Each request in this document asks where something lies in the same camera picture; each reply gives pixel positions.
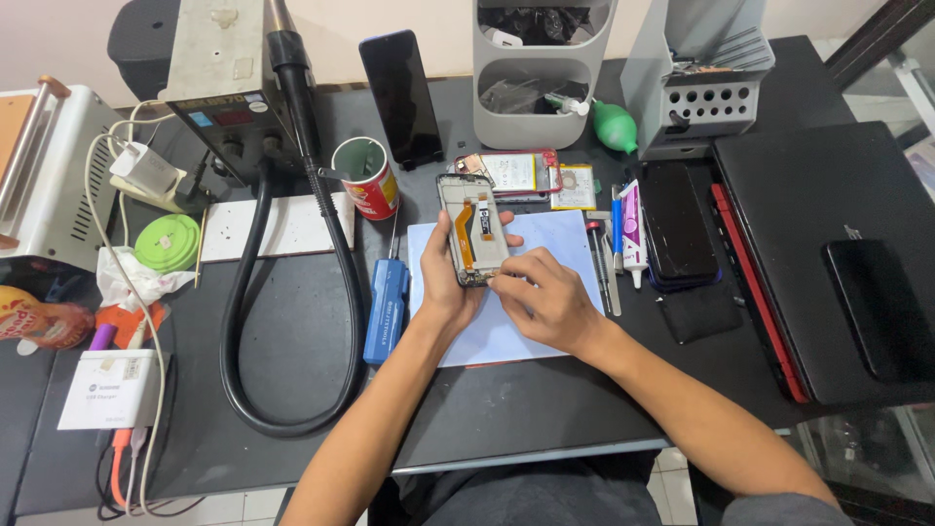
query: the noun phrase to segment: gray tool holder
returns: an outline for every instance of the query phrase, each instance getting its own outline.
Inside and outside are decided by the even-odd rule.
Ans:
[[[714,138],[753,125],[759,83],[776,62],[760,31],[765,8],[766,0],[653,0],[620,76],[640,160],[703,157]],[[670,50],[736,70],[673,73]]]
[[[476,0],[471,21],[474,34],[474,133],[481,142],[501,150],[529,148],[561,149],[581,136],[587,115],[499,114],[481,105],[478,86],[498,80],[560,79],[587,84],[586,102],[591,101],[597,73],[604,59],[617,0]],[[595,35],[573,46],[522,46],[494,44],[478,25],[478,7],[590,7]]]

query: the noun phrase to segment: green container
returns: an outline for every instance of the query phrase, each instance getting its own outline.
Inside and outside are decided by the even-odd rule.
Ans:
[[[594,131],[604,146],[627,153],[637,149],[637,124],[626,110],[599,100],[595,100],[591,108],[594,112]]]
[[[134,256],[162,274],[187,270],[198,258],[198,223],[180,213],[149,223],[137,238]]]

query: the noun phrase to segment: blue tool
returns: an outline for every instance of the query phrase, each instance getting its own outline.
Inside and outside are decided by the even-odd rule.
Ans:
[[[623,188],[615,184],[611,186],[611,221],[613,233],[613,270],[616,272],[624,271],[624,229],[623,229],[623,208],[621,206],[620,193]]]
[[[370,323],[367,326],[367,340],[364,343],[364,361],[379,365],[390,357],[390,353],[399,343],[403,329],[403,315],[406,312],[404,297],[409,294],[409,269],[406,264],[396,259],[396,221],[399,209],[396,208],[393,219],[393,238],[390,239],[390,255],[378,259],[373,269],[373,281],[370,294],[373,306],[370,307]]]

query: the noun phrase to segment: black smartphone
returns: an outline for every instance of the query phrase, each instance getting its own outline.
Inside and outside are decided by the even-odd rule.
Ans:
[[[822,251],[864,365],[881,382],[935,380],[935,340],[909,277],[884,241]]]
[[[444,161],[415,33],[405,29],[371,37],[359,50],[393,160],[404,170]]]
[[[653,276],[661,285],[700,285],[717,277],[717,258],[683,163],[650,163],[637,176]]]

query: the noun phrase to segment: glue tube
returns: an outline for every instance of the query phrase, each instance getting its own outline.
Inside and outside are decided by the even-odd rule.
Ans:
[[[633,274],[633,286],[640,288],[642,272],[649,268],[646,261],[646,228],[640,206],[640,183],[633,181],[620,193],[624,213],[624,270]]]

